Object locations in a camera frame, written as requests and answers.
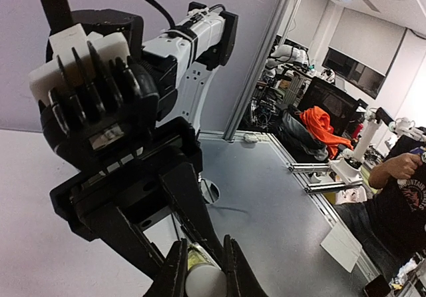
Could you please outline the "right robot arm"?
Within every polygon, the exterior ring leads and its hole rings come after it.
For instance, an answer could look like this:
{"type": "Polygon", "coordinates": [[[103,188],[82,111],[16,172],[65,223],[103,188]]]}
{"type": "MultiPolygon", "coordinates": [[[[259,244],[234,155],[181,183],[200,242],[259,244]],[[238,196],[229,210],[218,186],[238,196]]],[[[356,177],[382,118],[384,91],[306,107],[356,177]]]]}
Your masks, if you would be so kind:
{"type": "Polygon", "coordinates": [[[156,278],[165,258],[145,231],[175,214],[215,262],[223,247],[200,190],[200,115],[234,48],[238,16],[193,2],[149,41],[115,10],[69,13],[31,75],[44,138],[78,173],[54,188],[57,215],[156,278]]]}

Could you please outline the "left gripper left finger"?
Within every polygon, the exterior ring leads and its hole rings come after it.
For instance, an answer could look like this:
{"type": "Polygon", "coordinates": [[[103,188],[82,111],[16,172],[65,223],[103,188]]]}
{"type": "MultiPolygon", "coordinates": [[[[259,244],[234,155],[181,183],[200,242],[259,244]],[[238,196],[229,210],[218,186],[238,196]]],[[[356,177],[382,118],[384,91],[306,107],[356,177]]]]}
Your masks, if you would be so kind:
{"type": "Polygon", "coordinates": [[[166,256],[159,274],[144,297],[183,297],[188,271],[188,241],[175,241],[166,256]]]}

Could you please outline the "white nail polish bottle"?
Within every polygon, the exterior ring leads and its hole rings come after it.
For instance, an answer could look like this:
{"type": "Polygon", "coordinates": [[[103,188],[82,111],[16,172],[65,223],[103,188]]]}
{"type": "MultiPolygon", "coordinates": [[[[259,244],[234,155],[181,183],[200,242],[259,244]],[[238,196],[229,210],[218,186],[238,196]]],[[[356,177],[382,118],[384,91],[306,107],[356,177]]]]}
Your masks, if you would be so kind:
{"type": "Polygon", "coordinates": [[[209,265],[220,269],[220,266],[199,243],[191,243],[187,248],[187,269],[191,271],[195,266],[209,265]]]}

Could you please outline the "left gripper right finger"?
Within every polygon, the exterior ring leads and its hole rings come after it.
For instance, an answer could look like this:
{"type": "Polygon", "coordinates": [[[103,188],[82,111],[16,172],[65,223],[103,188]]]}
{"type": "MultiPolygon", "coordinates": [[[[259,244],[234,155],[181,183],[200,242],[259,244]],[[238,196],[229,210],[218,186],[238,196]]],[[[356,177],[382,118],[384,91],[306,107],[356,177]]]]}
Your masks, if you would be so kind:
{"type": "Polygon", "coordinates": [[[238,242],[224,237],[222,271],[226,275],[226,295],[232,297],[266,297],[238,242]]]}

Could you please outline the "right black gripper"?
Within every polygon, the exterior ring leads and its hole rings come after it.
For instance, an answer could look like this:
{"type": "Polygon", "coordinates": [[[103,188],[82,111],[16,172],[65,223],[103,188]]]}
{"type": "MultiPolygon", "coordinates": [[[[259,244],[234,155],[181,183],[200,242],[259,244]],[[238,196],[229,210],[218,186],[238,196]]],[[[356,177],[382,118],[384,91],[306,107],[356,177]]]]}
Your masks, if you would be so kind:
{"type": "Polygon", "coordinates": [[[106,174],[80,172],[54,188],[55,213],[77,236],[101,239],[154,280],[165,257],[143,234],[168,215],[220,264],[224,252],[198,184],[202,151],[196,130],[178,117],[159,127],[139,157],[106,174]]]}

